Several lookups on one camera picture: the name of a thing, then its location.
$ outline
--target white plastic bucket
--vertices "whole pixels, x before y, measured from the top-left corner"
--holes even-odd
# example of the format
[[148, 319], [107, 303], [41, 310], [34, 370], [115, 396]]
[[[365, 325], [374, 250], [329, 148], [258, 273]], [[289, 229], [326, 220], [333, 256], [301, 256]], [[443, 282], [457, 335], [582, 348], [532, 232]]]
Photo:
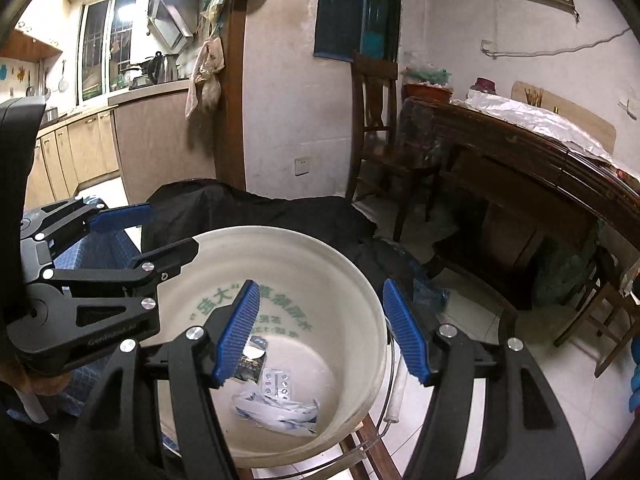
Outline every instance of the white plastic bucket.
[[[161, 331], [145, 345], [204, 323], [212, 305], [231, 303], [244, 280], [256, 281], [254, 333], [269, 344], [265, 366], [290, 372], [292, 400], [318, 401], [318, 433], [289, 436], [241, 420], [231, 397], [244, 383], [231, 378], [211, 394], [236, 466], [287, 465], [338, 444], [369, 412], [385, 371], [385, 319], [370, 283], [339, 252], [297, 232], [242, 226], [195, 239], [196, 258], [158, 287]], [[162, 431], [177, 441], [167, 383], [159, 408]]]

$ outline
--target stainless steel kettle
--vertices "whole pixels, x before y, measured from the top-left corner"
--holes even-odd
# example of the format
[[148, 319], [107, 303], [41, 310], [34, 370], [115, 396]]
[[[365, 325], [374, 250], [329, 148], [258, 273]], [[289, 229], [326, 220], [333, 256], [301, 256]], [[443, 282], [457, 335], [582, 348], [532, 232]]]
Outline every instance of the stainless steel kettle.
[[149, 61], [149, 65], [146, 68], [146, 74], [154, 85], [178, 79], [178, 65], [175, 62], [177, 57], [178, 54], [156, 52], [156, 56]]

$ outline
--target kitchen window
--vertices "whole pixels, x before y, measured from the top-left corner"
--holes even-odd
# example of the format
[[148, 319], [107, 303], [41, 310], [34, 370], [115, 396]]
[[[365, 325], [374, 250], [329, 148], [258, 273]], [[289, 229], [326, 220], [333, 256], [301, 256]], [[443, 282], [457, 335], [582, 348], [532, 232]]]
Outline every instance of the kitchen window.
[[395, 61], [400, 0], [318, 0], [314, 56], [350, 61], [353, 51]]
[[120, 73], [131, 54], [136, 0], [103, 0], [85, 5], [78, 59], [80, 103], [126, 87]]

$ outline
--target upper cabinet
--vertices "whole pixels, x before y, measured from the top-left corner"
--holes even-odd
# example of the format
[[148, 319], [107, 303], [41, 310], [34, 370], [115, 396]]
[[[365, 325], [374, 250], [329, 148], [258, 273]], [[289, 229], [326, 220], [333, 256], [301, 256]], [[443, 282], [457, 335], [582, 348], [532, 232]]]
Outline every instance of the upper cabinet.
[[61, 50], [68, 29], [70, 10], [68, 0], [32, 0], [15, 28]]

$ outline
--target blue gripper pad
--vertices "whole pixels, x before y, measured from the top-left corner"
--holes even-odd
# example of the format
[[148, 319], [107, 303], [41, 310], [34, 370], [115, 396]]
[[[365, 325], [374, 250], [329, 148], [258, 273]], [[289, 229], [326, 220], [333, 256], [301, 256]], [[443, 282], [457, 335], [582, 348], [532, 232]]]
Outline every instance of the blue gripper pad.
[[260, 287], [251, 280], [248, 280], [248, 283], [249, 287], [240, 290], [242, 298], [236, 298], [234, 301], [236, 309], [216, 347], [216, 366], [213, 368], [212, 377], [220, 386], [235, 373], [260, 310]]
[[394, 280], [385, 281], [382, 289], [382, 309], [391, 323], [391, 330], [400, 346], [407, 370], [420, 381], [420, 384], [426, 384], [430, 375], [427, 343]]
[[146, 224], [151, 220], [153, 210], [149, 204], [136, 204], [116, 209], [103, 209], [88, 222], [89, 231], [106, 233], [127, 227]]

